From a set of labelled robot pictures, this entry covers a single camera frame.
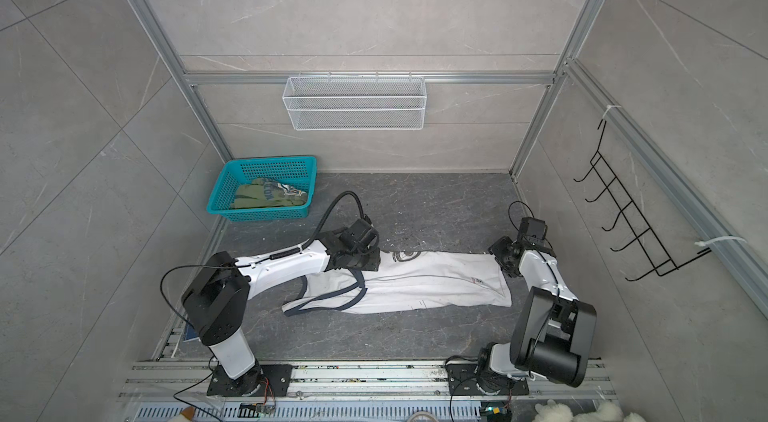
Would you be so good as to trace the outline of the white tank top navy trim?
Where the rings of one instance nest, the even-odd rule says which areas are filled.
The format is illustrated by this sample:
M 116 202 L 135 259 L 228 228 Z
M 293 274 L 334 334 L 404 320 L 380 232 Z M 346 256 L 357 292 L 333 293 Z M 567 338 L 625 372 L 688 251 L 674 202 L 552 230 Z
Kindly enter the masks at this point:
M 383 251 L 376 271 L 333 269 L 304 276 L 298 298 L 282 311 L 287 316 L 324 310 L 376 314 L 482 305 L 512 305 L 492 255 Z

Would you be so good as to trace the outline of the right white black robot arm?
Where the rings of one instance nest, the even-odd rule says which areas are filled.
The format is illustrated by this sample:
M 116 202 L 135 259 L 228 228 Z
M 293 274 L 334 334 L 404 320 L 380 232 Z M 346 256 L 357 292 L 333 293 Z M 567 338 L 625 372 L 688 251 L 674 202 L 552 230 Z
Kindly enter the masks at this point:
M 544 220 L 526 216 L 515 238 L 502 237 L 489 248 L 505 274 L 525 280 L 528 295 L 511 341 L 479 354 L 476 376 L 485 391 L 501 388 L 517 371 L 569 387 L 585 378 L 596 309 L 568 288 L 546 234 Z

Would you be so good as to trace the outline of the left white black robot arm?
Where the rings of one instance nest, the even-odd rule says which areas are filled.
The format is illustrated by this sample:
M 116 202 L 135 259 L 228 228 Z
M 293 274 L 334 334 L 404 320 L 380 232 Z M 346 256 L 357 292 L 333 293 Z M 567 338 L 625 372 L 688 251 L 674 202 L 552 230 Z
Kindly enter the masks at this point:
M 378 242 L 378 231 L 362 217 L 350 227 L 320 232 L 268 254 L 234 258 L 226 251 L 216 253 L 182 296 L 188 323 L 229 379 L 256 374 L 258 363 L 242 329 L 248 302 L 290 280 L 343 269 L 353 277 L 350 285 L 310 300 L 350 295 L 352 299 L 339 306 L 348 309 L 367 292 L 363 273 L 380 265 Z

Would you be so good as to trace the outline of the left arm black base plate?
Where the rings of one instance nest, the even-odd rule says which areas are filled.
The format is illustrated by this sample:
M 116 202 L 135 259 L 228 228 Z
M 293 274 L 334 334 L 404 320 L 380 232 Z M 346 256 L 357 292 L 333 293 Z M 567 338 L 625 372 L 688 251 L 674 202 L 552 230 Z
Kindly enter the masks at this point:
M 287 395 L 293 366 L 290 364 L 257 364 L 237 379 L 230 378 L 223 368 L 216 367 L 206 391 L 207 396 L 221 397 L 284 397 Z

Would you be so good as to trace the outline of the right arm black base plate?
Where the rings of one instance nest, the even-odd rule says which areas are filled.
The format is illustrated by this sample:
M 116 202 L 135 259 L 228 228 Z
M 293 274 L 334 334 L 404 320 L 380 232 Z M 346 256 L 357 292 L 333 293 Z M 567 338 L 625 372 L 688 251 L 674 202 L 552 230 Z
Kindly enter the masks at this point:
M 456 396 L 528 396 L 525 377 L 510 377 L 480 370 L 475 362 L 455 361 L 445 365 L 449 393 Z

